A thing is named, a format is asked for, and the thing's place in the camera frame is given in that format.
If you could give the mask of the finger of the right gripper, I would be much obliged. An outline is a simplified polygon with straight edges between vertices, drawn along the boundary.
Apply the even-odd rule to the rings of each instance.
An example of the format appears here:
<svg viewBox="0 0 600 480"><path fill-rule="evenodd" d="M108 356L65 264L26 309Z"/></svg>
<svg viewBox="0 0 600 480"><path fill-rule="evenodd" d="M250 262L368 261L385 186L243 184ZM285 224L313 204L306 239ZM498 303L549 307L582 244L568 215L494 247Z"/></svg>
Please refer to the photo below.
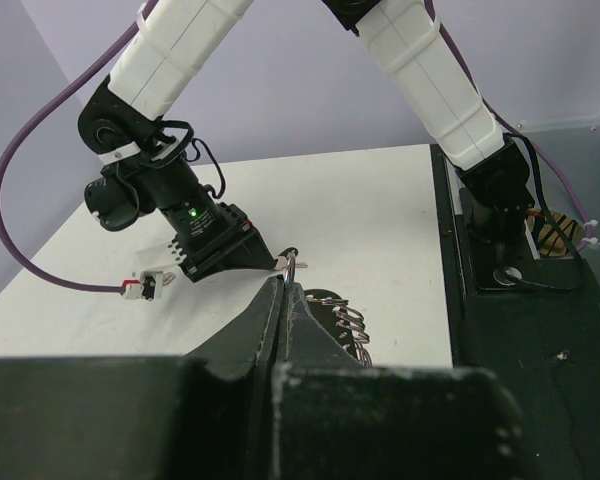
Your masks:
<svg viewBox="0 0 600 480"><path fill-rule="evenodd" d="M180 265L184 275L193 283L232 270L272 271L276 259L268 249L259 230L251 227L241 231L223 245L216 243L210 253L188 256Z"/></svg>

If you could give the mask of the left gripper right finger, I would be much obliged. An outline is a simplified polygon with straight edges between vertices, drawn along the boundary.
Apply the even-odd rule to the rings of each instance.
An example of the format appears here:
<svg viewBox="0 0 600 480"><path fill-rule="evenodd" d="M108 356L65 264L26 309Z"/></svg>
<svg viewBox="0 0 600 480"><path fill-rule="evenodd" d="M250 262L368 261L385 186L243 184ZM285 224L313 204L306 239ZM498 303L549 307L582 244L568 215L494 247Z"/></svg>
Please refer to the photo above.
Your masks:
<svg viewBox="0 0 600 480"><path fill-rule="evenodd" d="M272 372L276 479L535 479L525 420L483 368L364 367L285 294Z"/></svg>

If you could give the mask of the dark blue tagged key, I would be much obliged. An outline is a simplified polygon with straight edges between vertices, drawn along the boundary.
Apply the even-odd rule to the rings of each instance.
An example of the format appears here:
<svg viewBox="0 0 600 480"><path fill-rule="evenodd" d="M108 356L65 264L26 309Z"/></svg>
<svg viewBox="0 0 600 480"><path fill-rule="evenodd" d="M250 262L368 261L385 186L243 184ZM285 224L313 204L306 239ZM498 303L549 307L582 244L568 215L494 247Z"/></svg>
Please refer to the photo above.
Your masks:
<svg viewBox="0 0 600 480"><path fill-rule="evenodd" d="M295 269L306 269L308 264L298 259L299 251L296 247L288 247L274 257L272 271L286 272L291 265Z"/></svg>

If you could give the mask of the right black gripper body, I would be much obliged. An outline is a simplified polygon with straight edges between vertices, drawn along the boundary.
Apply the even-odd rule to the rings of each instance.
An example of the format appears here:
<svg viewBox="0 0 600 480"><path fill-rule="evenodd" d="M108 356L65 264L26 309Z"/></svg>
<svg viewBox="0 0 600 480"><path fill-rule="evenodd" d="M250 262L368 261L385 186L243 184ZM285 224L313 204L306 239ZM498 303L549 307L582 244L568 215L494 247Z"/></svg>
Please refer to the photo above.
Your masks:
<svg viewBox="0 0 600 480"><path fill-rule="evenodd" d="M252 222L240 208L224 202L199 207L178 205L161 209L160 213L174 229L173 240L184 248L187 257L210 253L216 243L223 245L252 227Z"/></svg>

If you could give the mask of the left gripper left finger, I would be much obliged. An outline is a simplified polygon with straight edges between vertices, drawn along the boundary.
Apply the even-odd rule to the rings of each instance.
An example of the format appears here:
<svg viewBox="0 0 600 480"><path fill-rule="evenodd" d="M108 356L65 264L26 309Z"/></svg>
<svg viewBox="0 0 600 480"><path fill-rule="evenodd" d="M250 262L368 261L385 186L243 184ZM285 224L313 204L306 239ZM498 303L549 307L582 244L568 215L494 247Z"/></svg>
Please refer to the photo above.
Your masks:
<svg viewBox="0 0 600 480"><path fill-rule="evenodd" d="M0 359L0 479L268 478L284 293L183 356Z"/></svg>

